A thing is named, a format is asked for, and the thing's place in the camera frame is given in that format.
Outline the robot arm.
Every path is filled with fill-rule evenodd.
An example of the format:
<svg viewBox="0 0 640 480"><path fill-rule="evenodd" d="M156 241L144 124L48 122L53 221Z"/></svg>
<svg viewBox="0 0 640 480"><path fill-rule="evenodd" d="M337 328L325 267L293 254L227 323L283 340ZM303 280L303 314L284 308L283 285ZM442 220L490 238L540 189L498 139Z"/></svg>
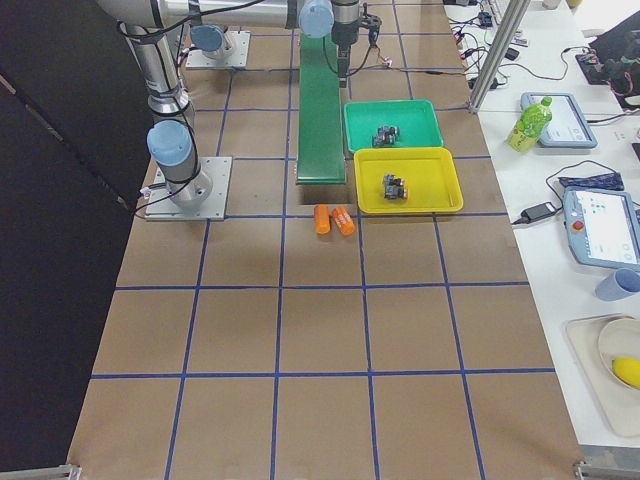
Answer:
<svg viewBox="0 0 640 480"><path fill-rule="evenodd" d="M361 28L358 1L100 1L108 15L144 34L164 34L194 22L217 26L300 29L309 38L331 37L339 86L349 76L351 47Z"/></svg>
<svg viewBox="0 0 640 480"><path fill-rule="evenodd" d="M147 133L149 152L164 175L166 194L154 203L174 205L192 217L210 193L202 172L193 123L195 110L185 92L165 34L120 21L122 34L143 74L154 126Z"/></svg>

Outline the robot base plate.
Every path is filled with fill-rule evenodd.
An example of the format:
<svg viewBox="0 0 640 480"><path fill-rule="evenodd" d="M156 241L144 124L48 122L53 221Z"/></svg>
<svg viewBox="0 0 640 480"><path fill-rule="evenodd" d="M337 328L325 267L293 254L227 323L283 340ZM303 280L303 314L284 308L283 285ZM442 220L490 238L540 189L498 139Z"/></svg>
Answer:
<svg viewBox="0 0 640 480"><path fill-rule="evenodd" d="M186 187L168 184L156 170L143 218L147 221L223 221L230 185L231 157L200 157L200 172Z"/></svg>
<svg viewBox="0 0 640 480"><path fill-rule="evenodd" d="M247 64L251 33L221 30L215 25L193 27L186 68L244 69Z"/></svg>

